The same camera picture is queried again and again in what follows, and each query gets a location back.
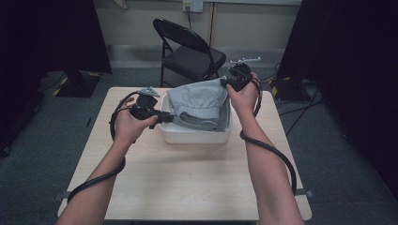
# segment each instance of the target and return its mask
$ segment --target person's hand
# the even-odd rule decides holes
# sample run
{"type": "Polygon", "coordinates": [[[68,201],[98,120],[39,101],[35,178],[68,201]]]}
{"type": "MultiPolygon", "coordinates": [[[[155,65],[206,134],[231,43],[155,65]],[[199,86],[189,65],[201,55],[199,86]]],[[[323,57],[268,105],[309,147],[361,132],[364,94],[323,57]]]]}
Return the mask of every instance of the person's hand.
{"type": "MultiPolygon", "coordinates": [[[[258,80],[258,76],[254,72],[252,72],[252,76],[258,80]]],[[[226,90],[228,92],[228,96],[231,98],[232,106],[237,111],[237,115],[253,115],[255,102],[258,97],[258,92],[254,83],[249,82],[239,92],[236,92],[230,84],[227,84],[226,90]]]]}
{"type": "MultiPolygon", "coordinates": [[[[121,109],[128,108],[128,103],[134,101],[130,97],[124,103],[121,109]]],[[[144,129],[155,124],[157,115],[151,116],[146,120],[138,120],[130,114],[130,109],[121,110],[115,122],[115,142],[130,146],[141,136],[144,129]]]]}

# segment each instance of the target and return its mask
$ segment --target person's left hand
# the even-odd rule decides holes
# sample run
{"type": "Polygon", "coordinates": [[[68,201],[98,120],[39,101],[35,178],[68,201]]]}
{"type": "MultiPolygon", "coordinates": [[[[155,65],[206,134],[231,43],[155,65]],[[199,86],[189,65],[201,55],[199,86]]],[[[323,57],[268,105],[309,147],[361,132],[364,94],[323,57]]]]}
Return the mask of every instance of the person's left hand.
{"type": "MultiPolygon", "coordinates": [[[[134,101],[134,97],[127,99],[121,109],[128,108],[128,103],[134,101]]],[[[130,114],[130,110],[121,110],[115,122],[115,143],[126,144],[128,146],[135,143],[141,136],[144,129],[155,124],[157,115],[151,116],[146,120],[138,120],[130,114]]]]}

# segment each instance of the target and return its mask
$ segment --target plastic container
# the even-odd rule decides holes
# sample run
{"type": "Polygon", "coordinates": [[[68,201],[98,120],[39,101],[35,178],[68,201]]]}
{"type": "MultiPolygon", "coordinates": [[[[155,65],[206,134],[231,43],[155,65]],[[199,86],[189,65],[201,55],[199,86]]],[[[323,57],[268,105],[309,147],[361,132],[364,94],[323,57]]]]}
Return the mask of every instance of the plastic container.
{"type": "MultiPolygon", "coordinates": [[[[161,110],[170,112],[167,95],[161,101],[161,110]]],[[[204,131],[182,127],[173,123],[160,125],[162,137],[167,143],[226,143],[234,125],[232,114],[225,132],[204,131]]]]}

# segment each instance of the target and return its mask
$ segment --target black handheld controller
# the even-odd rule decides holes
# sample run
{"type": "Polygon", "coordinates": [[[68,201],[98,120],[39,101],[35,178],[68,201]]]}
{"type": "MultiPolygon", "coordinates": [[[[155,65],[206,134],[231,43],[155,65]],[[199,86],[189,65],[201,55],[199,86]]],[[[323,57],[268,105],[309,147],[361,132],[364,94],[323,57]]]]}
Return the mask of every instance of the black handheld controller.
{"type": "Polygon", "coordinates": [[[157,124],[173,122],[174,116],[169,112],[155,110],[154,107],[158,101],[153,96],[159,97],[156,92],[154,92],[152,89],[145,89],[141,90],[141,92],[139,91],[138,94],[139,96],[136,102],[130,109],[132,116],[139,120],[145,120],[152,115],[157,115],[158,120],[155,124],[149,126],[150,129],[153,129],[157,124]]]}
{"type": "Polygon", "coordinates": [[[230,67],[228,70],[233,78],[221,80],[222,86],[226,87],[227,84],[230,84],[237,92],[242,90],[252,78],[249,66],[244,63],[236,64],[234,67],[230,67]]]}

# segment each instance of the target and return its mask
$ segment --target wooden table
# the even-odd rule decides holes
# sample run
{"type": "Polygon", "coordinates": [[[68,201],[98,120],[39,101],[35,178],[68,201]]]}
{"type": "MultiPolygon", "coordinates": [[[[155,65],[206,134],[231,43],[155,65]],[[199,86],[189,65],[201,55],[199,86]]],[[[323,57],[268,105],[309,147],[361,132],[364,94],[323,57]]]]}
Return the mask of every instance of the wooden table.
{"type": "MultiPolygon", "coordinates": [[[[71,179],[69,191],[83,183],[112,144],[109,121],[120,99],[141,87],[113,87],[71,179]]],[[[154,88],[162,97],[167,88],[154,88]]],[[[161,97],[156,106],[161,108],[161,97]]],[[[248,220],[258,212],[241,125],[233,111],[234,127],[223,144],[170,144],[159,125],[146,129],[126,155],[126,168],[115,182],[105,219],[109,220],[248,220]]],[[[263,93],[257,115],[262,129],[296,168],[270,92],[263,93]]],[[[298,189],[302,188],[298,177],[298,189]]],[[[312,212],[305,195],[296,196],[304,220],[312,212]]],[[[64,200],[58,214],[66,207],[64,200]]]]}

